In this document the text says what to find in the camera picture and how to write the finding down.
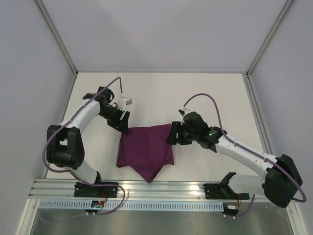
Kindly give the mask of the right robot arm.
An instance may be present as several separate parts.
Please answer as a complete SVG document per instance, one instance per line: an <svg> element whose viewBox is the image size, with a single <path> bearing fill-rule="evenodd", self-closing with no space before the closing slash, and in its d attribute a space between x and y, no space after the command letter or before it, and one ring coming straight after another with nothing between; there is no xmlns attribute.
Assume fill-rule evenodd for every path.
<svg viewBox="0 0 313 235"><path fill-rule="evenodd" d="M202 148L228 156L255 172L255 175L230 172L219 183L204 184L206 199L248 200L255 194L265 196L281 208L295 199L303 181L291 157L259 152L235 140L224 129L208 126L196 112L181 110L180 114L183 119L171 123L166 143L190 145L197 142Z"/></svg>

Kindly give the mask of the purple cloth mat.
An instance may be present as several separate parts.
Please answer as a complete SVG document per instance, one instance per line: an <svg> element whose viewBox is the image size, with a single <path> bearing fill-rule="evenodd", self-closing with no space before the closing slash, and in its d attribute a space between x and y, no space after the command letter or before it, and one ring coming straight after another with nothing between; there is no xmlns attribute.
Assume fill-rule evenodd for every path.
<svg viewBox="0 0 313 235"><path fill-rule="evenodd" d="M133 127L122 134L116 166L131 167L147 183L151 183L164 165L174 165L172 146L166 143L171 124Z"/></svg>

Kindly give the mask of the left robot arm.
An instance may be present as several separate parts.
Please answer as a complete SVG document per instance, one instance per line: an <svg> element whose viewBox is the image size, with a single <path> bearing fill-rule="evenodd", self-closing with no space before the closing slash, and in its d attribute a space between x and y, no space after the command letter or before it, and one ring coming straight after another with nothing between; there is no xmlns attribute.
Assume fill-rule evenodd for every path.
<svg viewBox="0 0 313 235"><path fill-rule="evenodd" d="M126 110L132 99L123 94L117 102L114 93L105 87L98 92L83 96L81 106L71 118L47 129L47 143L44 161L59 168L58 172L70 172L86 184L85 190L91 196L98 196L103 189L100 174L85 161L82 133L94 117L100 116L114 130L127 134L130 112Z"/></svg>

